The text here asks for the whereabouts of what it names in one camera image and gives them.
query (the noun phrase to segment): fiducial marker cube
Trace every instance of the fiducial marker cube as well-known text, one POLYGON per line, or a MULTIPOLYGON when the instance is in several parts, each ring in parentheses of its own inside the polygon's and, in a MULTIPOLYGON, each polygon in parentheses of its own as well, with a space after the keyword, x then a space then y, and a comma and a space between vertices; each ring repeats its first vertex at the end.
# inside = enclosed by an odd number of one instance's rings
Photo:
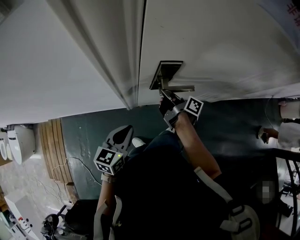
POLYGON ((94 157, 94 163, 98 170, 115 175, 124 165, 123 153, 98 147, 94 157))

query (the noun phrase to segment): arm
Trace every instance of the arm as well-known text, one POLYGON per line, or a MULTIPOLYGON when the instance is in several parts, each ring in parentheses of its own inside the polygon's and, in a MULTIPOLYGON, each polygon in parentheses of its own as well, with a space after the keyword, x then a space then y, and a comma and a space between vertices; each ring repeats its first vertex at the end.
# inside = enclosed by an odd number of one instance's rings
POLYGON ((178 115, 175 130, 194 169, 201 167, 212 179, 221 174, 219 165, 200 140, 186 113, 178 115))
POLYGON ((114 213, 116 201, 114 198, 114 183, 109 183, 107 181, 102 181, 101 193, 98 201, 98 208, 106 201, 107 209, 104 211, 105 215, 111 215, 114 213))

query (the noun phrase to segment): black buckle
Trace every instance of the black buckle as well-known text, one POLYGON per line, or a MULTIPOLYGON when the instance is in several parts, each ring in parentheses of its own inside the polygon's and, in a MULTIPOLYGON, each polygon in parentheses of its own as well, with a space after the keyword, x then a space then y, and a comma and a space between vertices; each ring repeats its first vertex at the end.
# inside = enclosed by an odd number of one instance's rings
POLYGON ((234 200, 229 201, 227 203, 227 206, 229 208, 230 215, 233 217, 242 213, 245 210, 244 205, 241 205, 241 204, 235 202, 234 200))
POLYGON ((235 232, 235 234, 239 234, 239 233, 245 231, 246 229, 250 228, 251 226, 252 226, 252 220, 250 218, 246 218, 245 220, 240 222, 239 230, 237 232, 235 232), (241 227, 241 225, 246 222, 248 222, 248 224, 241 227))

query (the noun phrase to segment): green floor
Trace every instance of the green floor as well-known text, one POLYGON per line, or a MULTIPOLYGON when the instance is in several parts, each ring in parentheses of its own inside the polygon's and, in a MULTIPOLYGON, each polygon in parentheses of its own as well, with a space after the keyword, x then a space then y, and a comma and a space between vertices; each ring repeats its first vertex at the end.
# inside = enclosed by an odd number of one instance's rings
MULTIPOLYGON (((247 99, 205 103, 196 130, 205 146, 215 156, 221 169, 263 155, 276 144, 257 140, 259 125, 275 129, 281 118, 277 99, 247 99)), ((132 125, 134 136, 150 140, 167 128, 158 105, 137 107, 131 111, 117 109, 62 118, 62 131, 67 157, 83 160, 98 181, 101 172, 93 163, 97 147, 117 127, 132 125)), ((69 159, 71 174, 81 199, 97 199, 101 187, 77 160, 69 159)))

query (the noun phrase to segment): watch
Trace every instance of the watch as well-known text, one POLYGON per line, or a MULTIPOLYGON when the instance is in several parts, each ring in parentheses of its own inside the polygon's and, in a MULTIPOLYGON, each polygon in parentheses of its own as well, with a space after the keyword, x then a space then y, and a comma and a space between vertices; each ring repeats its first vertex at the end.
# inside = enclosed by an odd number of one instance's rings
POLYGON ((105 182, 109 182, 109 183, 114 183, 117 181, 117 178, 113 177, 113 176, 106 176, 106 175, 104 175, 104 172, 103 172, 101 175, 101 180, 105 181, 105 182))

